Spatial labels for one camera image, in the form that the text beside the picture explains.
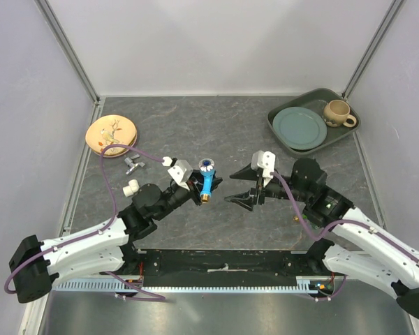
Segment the green water faucet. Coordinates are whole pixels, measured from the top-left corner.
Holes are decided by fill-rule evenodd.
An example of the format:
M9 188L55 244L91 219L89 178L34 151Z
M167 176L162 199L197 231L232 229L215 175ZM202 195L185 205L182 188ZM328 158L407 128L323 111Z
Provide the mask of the green water faucet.
M296 222L296 223L300 223L300 219L297 217L297 216L294 216L293 217L293 220ZM314 224L314 223L312 223L306 216L303 216L303 221L306 223L306 225L308 226L308 227L310 227L311 229L313 229L313 230L317 230L318 229L318 226L316 225L316 224Z

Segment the teal round plate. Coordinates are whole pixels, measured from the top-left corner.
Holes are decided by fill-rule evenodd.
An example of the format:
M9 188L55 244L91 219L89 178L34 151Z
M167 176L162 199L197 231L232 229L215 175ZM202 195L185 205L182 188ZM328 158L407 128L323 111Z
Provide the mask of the teal round plate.
M305 107L287 107L273 118L272 128L278 138L291 149L312 150L328 135L321 116Z

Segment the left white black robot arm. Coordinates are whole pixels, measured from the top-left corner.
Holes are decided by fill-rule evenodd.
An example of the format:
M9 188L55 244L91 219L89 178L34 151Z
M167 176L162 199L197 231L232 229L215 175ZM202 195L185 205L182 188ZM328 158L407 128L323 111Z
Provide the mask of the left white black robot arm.
M158 221L189 200L200 206L204 191L214 191L222 181L192 170L183 186L175 181L165 190L153 183L141 186L128 207L95 226L43 241L34 234L25 237L8 263L5 293L25 304L73 278L119 270L133 274L140 264L133 243L153 233Z

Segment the white pvc elbow left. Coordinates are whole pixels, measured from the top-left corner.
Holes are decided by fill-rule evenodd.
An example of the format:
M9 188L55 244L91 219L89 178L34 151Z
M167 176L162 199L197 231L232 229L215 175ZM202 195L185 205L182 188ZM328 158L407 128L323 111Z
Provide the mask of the white pvc elbow left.
M126 198L132 197L140 190L140 185L136 179L131 179L128 184L123 187L122 191Z

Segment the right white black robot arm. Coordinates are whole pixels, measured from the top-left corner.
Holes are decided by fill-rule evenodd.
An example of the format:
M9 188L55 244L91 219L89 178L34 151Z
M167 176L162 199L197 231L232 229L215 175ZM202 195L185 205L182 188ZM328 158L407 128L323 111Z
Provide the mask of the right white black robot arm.
M314 241L305 259L311 273L352 276L390 295L405 312L419 319L419 251L327 186L327 174L316 160L297 159L289 176L280 175L274 163L271 152L255 153L249 165L230 176L254 181L255 187L228 196L226 201L252 210L265 198L289 200Z

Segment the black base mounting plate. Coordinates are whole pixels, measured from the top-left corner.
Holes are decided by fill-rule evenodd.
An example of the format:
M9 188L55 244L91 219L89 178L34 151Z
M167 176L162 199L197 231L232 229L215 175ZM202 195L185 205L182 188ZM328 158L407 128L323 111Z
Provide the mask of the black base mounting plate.
M145 286L165 288L254 288L293 286L298 276L329 276L306 253L258 250L145 249L116 271L141 275Z

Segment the dark green rectangular tray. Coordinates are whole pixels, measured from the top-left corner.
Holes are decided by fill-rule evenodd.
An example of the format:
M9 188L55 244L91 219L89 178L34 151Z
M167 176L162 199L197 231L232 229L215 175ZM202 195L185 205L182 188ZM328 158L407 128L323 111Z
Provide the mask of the dark green rectangular tray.
M272 121L273 118L277 115L277 113L287 107L305 107L308 108L315 113L319 114L322 118L323 116L323 110L324 107L333 100L339 100L341 96L336 94L334 91L326 88L318 88L314 89L312 91L309 91L305 94L302 94L296 98L290 99L288 102L284 103L283 105L280 105L267 114L267 124L270 127L270 130L272 131L273 135L277 139L277 142L282 147L282 149L287 152L289 155L295 158L299 157L305 157L310 156L312 154L315 154L317 151L320 151L321 149L330 146L331 144L334 144L341 139L345 138L346 136L352 134L355 132L358 127L360 126L360 120L358 120L357 125L352 128L347 128L345 126L340 126L337 128L331 128L327 126L328 135L324 142L312 149L312 150L295 150L291 149L290 147L287 147L277 136L275 131L272 128Z

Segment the orange bird pattern plate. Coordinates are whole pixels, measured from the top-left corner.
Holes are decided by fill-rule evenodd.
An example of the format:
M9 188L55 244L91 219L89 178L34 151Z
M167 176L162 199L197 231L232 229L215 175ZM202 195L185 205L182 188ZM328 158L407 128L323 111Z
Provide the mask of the orange bird pattern plate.
M130 119L111 114L97 119L87 129L85 142L93 152L100 154L111 144L134 144L137 135L137 128Z

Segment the beige ceramic mug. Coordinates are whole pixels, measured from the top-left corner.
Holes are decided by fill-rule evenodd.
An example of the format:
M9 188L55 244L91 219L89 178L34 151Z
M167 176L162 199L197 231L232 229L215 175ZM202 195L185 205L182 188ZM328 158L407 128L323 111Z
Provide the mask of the beige ceramic mug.
M343 100L330 101L323 110L323 120L331 128L345 126L352 128L358 120L351 114L351 108Z

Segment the silver metal faucet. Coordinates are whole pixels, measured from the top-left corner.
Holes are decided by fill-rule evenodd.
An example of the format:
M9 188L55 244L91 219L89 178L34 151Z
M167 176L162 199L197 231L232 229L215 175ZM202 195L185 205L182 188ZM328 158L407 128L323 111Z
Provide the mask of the silver metal faucet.
M142 161L138 161L138 159L141 157L140 154L135 154L133 156L127 156L124 159L125 164L127 165L128 169L126 171L126 175L131 175L134 171L136 171L138 168L143 168L145 166L145 163Z

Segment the blue water faucet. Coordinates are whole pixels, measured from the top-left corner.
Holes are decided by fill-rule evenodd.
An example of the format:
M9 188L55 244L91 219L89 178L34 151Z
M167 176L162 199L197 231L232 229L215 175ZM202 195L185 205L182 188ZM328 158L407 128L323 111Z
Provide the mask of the blue water faucet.
M215 174L215 163L211 158L204 158L199 162L199 170L203 176L203 188L200 192L202 203L208 203L212 196L212 181Z

